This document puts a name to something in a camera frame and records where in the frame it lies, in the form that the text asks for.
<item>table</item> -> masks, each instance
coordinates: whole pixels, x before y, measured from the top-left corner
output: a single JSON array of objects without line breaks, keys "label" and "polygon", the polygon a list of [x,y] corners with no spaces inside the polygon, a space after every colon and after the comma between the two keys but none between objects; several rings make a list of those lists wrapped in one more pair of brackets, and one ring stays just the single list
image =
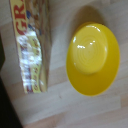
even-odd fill
[{"label": "table", "polygon": [[[127,128],[128,0],[49,0],[52,53],[48,92],[24,94],[10,5],[0,0],[0,30],[6,56],[1,75],[24,128]],[[76,28],[94,21],[117,37],[121,62],[112,86],[96,97],[79,94],[68,81],[66,52]]]}]

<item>yellow bowl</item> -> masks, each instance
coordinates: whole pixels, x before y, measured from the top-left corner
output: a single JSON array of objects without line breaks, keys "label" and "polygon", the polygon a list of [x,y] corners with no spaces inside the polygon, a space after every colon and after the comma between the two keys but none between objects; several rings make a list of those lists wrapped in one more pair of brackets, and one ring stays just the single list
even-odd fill
[{"label": "yellow bowl", "polygon": [[105,26],[85,23],[73,36],[67,54],[66,69],[73,87],[95,96],[114,81],[120,63],[118,42]]}]

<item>cardboard box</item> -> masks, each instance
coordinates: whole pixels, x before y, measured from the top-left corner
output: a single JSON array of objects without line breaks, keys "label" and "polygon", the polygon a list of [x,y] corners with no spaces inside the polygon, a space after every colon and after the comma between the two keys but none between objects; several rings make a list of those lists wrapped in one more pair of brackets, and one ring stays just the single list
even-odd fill
[{"label": "cardboard box", "polygon": [[10,0],[25,93],[47,91],[51,40],[47,0]]}]

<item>red lettering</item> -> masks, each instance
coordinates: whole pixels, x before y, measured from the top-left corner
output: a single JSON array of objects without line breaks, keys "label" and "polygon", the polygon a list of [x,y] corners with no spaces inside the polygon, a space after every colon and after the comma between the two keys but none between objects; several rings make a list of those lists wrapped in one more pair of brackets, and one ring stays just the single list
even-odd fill
[{"label": "red lettering", "polygon": [[17,5],[14,6],[14,14],[15,14],[15,19],[26,19],[25,18],[25,13],[22,13],[24,10],[24,4],[19,8]]},{"label": "red lettering", "polygon": [[39,51],[38,51],[38,50],[36,51],[36,55],[37,55],[37,56],[39,55]]},{"label": "red lettering", "polygon": [[22,28],[25,27],[25,31],[20,30],[20,29],[18,28],[18,26],[19,26],[19,23],[16,22],[16,29],[17,29],[17,32],[18,32],[20,35],[24,35],[25,32],[26,32],[26,29],[27,29],[27,24],[26,24],[25,22],[21,21],[21,26],[22,26]]},{"label": "red lettering", "polygon": [[35,68],[35,73],[37,74],[37,72],[38,72],[38,69],[37,69],[37,68]]},{"label": "red lettering", "polygon": [[36,76],[34,76],[34,80],[36,81],[36,79],[37,79],[37,77]]},{"label": "red lettering", "polygon": [[34,89],[35,89],[35,90],[38,90],[38,87],[37,87],[36,83],[35,83]]}]

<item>package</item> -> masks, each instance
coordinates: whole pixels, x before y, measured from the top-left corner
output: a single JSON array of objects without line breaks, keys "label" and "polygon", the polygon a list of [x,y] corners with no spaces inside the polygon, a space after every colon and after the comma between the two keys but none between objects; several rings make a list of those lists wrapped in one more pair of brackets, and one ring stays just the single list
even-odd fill
[{"label": "package", "polygon": [[25,93],[47,91],[50,29],[47,0],[10,0]]}]

